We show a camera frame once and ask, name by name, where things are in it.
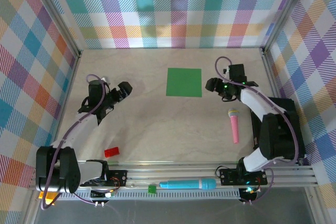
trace small red block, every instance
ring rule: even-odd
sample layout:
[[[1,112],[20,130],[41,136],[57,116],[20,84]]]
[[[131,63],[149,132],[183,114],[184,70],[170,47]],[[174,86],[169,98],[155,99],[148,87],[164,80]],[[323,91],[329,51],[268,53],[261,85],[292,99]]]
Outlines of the small red block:
[[[118,147],[114,147],[111,149],[107,149],[105,150],[105,157],[112,157],[112,156],[116,156],[119,155],[119,148]]]

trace pink handle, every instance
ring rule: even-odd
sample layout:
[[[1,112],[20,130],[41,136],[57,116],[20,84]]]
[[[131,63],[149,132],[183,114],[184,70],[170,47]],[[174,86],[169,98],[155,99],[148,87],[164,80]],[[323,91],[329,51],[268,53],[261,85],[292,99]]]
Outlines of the pink handle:
[[[235,144],[238,144],[239,143],[238,116],[233,115],[230,117],[230,119],[231,119],[233,142]]]

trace plaid fabric backdrop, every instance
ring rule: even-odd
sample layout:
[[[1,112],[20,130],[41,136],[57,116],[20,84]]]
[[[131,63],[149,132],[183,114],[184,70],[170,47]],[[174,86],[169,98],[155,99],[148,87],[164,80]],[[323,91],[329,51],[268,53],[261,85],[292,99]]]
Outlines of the plaid fabric backdrop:
[[[286,0],[55,0],[81,48],[259,47]]]
[[[300,0],[271,53],[281,95],[298,105],[308,158],[336,223],[336,0]]]
[[[0,223],[17,223],[75,57],[40,0],[0,0]]]

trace pink toy microphone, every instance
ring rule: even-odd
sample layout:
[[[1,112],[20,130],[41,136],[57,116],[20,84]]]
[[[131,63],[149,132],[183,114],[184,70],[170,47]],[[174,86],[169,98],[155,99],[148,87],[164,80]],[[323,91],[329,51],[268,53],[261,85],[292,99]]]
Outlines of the pink toy microphone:
[[[239,112],[236,109],[230,109],[229,110],[229,116],[230,116],[230,119],[231,119],[233,142],[235,144],[239,143],[238,114],[239,114]]]

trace plaid wall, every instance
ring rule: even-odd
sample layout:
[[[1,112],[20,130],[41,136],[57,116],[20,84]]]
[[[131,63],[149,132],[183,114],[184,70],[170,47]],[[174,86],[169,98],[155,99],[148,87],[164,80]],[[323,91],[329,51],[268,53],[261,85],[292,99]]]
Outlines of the plaid wall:
[[[90,49],[259,47],[285,2],[55,0],[75,38]]]
[[[75,57],[40,0],[0,0],[0,223],[17,223]]]
[[[299,0],[271,54],[281,95],[298,105],[308,159],[336,223],[336,0]]]

